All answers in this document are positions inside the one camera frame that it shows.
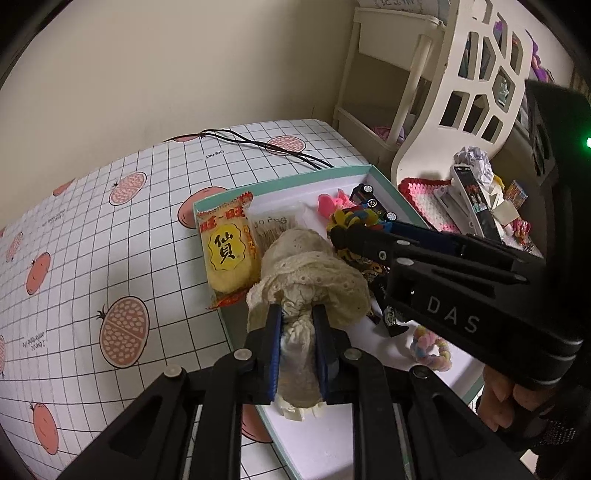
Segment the pomegranate print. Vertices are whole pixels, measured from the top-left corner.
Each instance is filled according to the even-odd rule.
[[[6,342],[4,337],[0,335],[0,374],[4,378],[4,365],[6,364]]]
[[[178,221],[182,226],[192,228],[195,230],[195,217],[193,215],[193,204],[205,197],[215,195],[216,193],[226,192],[224,187],[207,187],[199,190],[197,193],[193,193],[178,209]]]
[[[59,197],[62,193],[64,193],[67,190],[67,188],[72,184],[73,181],[74,179],[71,179],[68,183],[64,183],[61,187],[56,188],[53,191],[53,196]]]
[[[49,271],[49,266],[51,264],[51,255],[47,252],[39,255],[36,260],[33,260],[33,265],[29,270],[29,275],[27,277],[27,283],[25,286],[27,287],[27,293],[29,295],[33,295],[45,280],[47,272]]]
[[[175,142],[185,143],[190,140],[195,140],[196,138],[199,138],[199,137],[201,137],[201,135],[185,135],[184,137],[175,137],[175,138],[173,138],[173,140]]]
[[[109,196],[109,203],[113,206],[123,205],[135,197],[146,183],[146,174],[137,171],[127,175],[118,183],[114,183]]]
[[[14,255],[17,254],[17,251],[18,251],[19,247],[21,246],[21,242],[22,242],[22,232],[18,232],[16,237],[14,237],[14,240],[10,244],[10,247],[8,247],[8,251],[6,252],[6,262],[7,263],[11,262],[12,259],[14,258]]]
[[[100,311],[97,318],[103,320],[99,337],[105,360],[117,368],[131,367],[144,351],[150,331],[144,302],[137,297],[123,297],[106,313]]]
[[[33,411],[33,428],[35,428],[37,440],[49,455],[55,455],[59,437],[56,422],[53,420],[49,408],[43,403],[37,403],[35,406],[31,403],[31,410]]]
[[[302,152],[304,151],[304,149],[306,148],[306,144],[300,140],[297,137],[292,137],[290,135],[285,135],[283,137],[275,137],[275,138],[271,138],[267,143],[271,144],[271,145],[275,145],[276,147],[281,147],[281,148],[285,148],[286,150],[289,150],[290,152]],[[287,155],[285,153],[281,153],[278,151],[273,151],[271,150],[273,153],[276,153],[277,155]]]
[[[242,434],[255,442],[272,443],[273,441],[256,407],[250,404],[242,406]]]

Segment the pink fuzzy toy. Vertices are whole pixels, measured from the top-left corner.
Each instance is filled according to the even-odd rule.
[[[349,196],[339,189],[336,198],[326,193],[318,195],[318,213],[328,219],[337,210],[354,207],[355,204],[349,200]]]

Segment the pink knitted mat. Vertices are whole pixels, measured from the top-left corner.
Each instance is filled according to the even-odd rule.
[[[414,209],[440,232],[459,233],[452,218],[435,198],[433,191],[450,180],[404,179],[398,190]]]

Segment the pink object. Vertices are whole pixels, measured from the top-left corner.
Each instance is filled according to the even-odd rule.
[[[373,127],[372,132],[374,132],[378,137],[380,137],[382,140],[384,140],[385,142],[388,141],[388,137],[390,135],[390,130],[392,130],[390,127]],[[404,142],[404,128],[400,129],[400,133],[398,134],[398,138],[396,139],[396,143],[398,145],[402,145],[402,142]]]
[[[339,189],[336,198],[326,193],[318,195],[318,213],[328,219],[337,210],[354,207],[355,204],[349,200],[349,196]]]
[[[439,232],[460,233],[452,218],[433,194],[435,189],[449,185],[449,180],[404,179],[398,191],[427,222]]]
[[[511,226],[513,227],[515,238],[521,245],[525,245],[527,243],[527,236],[531,230],[531,224],[520,217],[513,220]]]

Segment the finger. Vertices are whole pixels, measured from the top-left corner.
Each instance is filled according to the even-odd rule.
[[[484,383],[491,386],[492,391],[495,393],[499,402],[504,402],[511,396],[514,383],[505,375],[486,366],[484,367],[482,376],[484,378]]]
[[[545,403],[547,400],[549,400],[555,393],[556,390],[554,388],[537,391],[528,390],[521,385],[516,385],[513,388],[513,398],[515,401],[529,411],[534,411],[536,408],[542,405],[542,403]]]
[[[495,404],[498,402],[495,393],[490,386],[485,385],[482,395],[480,396],[480,404],[478,405],[478,416],[480,419],[493,431],[499,428],[499,424],[494,421]]]
[[[496,431],[499,426],[508,428],[513,422],[514,410],[512,400],[499,402],[492,388],[485,386],[480,398],[478,416],[491,428]]]

